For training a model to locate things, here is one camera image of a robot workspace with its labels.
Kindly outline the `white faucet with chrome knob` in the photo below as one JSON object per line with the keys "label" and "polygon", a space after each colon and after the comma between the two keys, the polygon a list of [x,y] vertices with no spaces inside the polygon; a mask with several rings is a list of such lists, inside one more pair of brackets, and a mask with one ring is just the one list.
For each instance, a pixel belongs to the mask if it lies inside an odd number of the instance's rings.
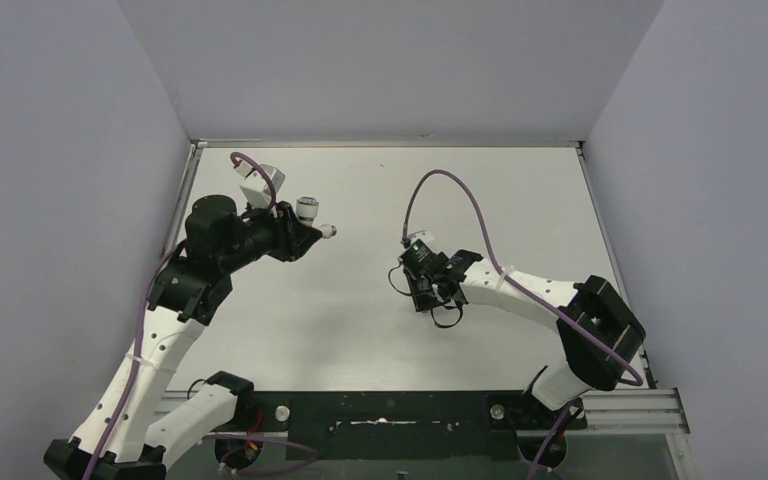
{"label": "white faucet with chrome knob", "polygon": [[315,225],[315,220],[318,217],[320,202],[310,196],[299,197],[296,201],[295,213],[299,221],[308,226],[318,230],[322,234],[323,239],[330,239],[337,235],[337,228],[332,224]]}

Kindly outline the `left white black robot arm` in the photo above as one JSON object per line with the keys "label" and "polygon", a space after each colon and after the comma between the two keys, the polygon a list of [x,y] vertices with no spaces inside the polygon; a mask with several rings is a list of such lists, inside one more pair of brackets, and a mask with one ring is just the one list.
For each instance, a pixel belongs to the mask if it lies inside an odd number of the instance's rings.
{"label": "left white black robot arm", "polygon": [[264,256],[302,258],[333,225],[315,226],[318,204],[302,197],[238,213],[224,195],[197,200],[185,238],[162,260],[142,297],[133,342],[104,394],[43,462],[60,479],[163,479],[216,428],[256,420],[250,381],[219,371],[193,398],[155,419],[179,365],[232,291],[231,277]]}

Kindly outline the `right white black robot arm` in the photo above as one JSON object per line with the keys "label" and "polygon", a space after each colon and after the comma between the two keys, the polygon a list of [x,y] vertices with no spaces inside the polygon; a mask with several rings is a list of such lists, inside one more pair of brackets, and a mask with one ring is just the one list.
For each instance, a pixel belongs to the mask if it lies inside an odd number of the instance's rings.
{"label": "right white black robot arm", "polygon": [[417,311],[466,305],[493,307],[534,321],[555,333],[562,359],[538,373],[527,387],[522,411],[531,424],[550,425],[562,407],[591,391],[621,384],[641,386],[631,362],[646,331],[606,279],[583,282],[538,277],[459,250],[448,256],[416,239],[399,256]]}

